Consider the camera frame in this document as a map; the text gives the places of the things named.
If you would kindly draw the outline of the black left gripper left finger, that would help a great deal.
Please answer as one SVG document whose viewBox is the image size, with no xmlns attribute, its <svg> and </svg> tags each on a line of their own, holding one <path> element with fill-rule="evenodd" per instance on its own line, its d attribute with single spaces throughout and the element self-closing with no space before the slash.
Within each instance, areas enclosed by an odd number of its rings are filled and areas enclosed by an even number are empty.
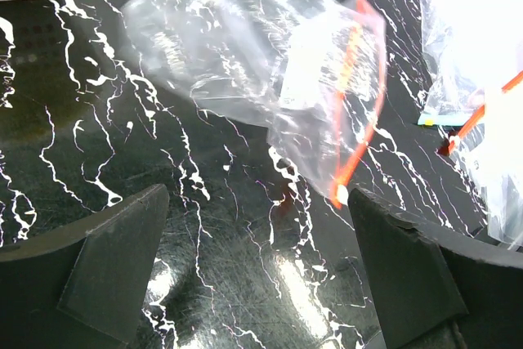
<svg viewBox="0 0 523 349">
<path fill-rule="evenodd" d="M 163 228 L 167 187 L 1 249 L 3 348 L 132 343 Z"/>
</svg>

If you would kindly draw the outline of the clear bag orange zipper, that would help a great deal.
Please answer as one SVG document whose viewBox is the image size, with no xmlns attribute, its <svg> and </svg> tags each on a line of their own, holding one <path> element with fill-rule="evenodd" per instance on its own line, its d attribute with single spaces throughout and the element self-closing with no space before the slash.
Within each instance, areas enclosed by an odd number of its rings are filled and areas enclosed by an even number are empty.
<svg viewBox="0 0 523 349">
<path fill-rule="evenodd" d="M 386 23 L 366 0 L 128 0 L 139 66 L 198 107 L 267 130 L 336 206 L 386 95 Z"/>
</svg>

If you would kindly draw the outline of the clear bag red zipper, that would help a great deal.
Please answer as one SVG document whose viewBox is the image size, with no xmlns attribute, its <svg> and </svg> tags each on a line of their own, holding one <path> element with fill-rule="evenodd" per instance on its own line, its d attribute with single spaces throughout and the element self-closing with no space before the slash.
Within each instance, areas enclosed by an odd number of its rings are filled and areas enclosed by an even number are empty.
<svg viewBox="0 0 523 349">
<path fill-rule="evenodd" d="M 522 247 L 522 73 L 489 93 L 438 149 L 470 177 L 485 202 L 487 235 Z"/>
</svg>

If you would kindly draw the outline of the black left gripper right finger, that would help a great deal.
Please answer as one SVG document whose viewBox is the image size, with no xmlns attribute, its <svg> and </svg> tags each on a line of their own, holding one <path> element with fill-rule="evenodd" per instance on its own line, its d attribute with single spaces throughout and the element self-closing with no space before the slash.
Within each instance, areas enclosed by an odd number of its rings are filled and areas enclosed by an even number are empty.
<svg viewBox="0 0 523 349">
<path fill-rule="evenodd" d="M 520 348 L 522 255 L 353 189 L 348 208 L 388 348 Z"/>
</svg>

